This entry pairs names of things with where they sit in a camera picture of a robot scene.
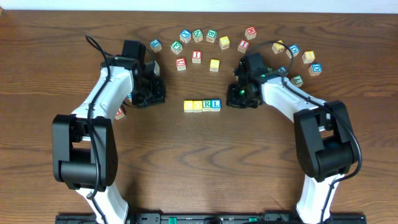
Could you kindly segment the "blue L block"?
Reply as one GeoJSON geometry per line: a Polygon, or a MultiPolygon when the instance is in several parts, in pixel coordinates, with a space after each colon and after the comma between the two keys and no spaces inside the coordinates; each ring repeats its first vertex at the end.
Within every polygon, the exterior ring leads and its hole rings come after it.
{"type": "Polygon", "coordinates": [[[211,110],[212,111],[220,111],[221,110],[221,100],[219,100],[219,99],[211,100],[211,110]]]}

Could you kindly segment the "green R block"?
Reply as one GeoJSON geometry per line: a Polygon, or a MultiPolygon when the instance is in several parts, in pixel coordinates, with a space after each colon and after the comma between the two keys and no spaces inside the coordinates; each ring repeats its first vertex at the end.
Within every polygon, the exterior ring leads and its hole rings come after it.
{"type": "Polygon", "coordinates": [[[203,100],[202,101],[202,111],[211,111],[211,100],[203,100]]]}

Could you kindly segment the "yellow C block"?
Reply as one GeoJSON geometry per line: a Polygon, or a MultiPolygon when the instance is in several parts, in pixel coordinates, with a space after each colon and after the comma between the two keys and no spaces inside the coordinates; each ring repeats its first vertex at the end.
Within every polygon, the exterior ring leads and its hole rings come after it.
{"type": "Polygon", "coordinates": [[[193,112],[193,100],[185,100],[183,102],[183,108],[185,113],[193,112]]]}

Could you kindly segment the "yellow O block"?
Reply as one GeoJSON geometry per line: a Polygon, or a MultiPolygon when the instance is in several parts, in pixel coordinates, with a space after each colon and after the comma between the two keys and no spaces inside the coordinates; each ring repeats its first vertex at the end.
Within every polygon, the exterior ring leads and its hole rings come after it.
{"type": "Polygon", "coordinates": [[[202,100],[193,101],[193,112],[200,113],[203,111],[203,102],[202,100]]]}

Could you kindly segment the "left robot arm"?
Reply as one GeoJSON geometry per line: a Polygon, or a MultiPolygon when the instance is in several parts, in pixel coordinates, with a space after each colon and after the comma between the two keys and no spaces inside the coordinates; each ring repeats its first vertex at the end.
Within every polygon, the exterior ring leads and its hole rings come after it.
{"type": "Polygon", "coordinates": [[[145,62],[146,47],[125,40],[119,55],[105,52],[92,36],[86,40],[104,58],[99,80],[71,114],[52,122],[53,175],[85,198],[92,215],[58,215],[56,223],[127,223],[129,205],[115,183],[118,154],[113,121],[127,96],[132,106],[147,108],[165,101],[159,65],[145,62]]]}

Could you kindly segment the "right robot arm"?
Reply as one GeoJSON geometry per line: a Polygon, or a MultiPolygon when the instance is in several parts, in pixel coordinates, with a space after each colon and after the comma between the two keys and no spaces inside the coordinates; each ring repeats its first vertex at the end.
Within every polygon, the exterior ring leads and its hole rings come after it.
{"type": "Polygon", "coordinates": [[[305,173],[295,207],[300,222],[331,222],[338,184],[356,176],[363,163],[345,104],[312,97],[286,77],[287,70],[265,66],[259,53],[243,56],[233,73],[237,82],[228,87],[228,106],[245,109],[265,103],[294,124],[296,155],[305,173]]]}

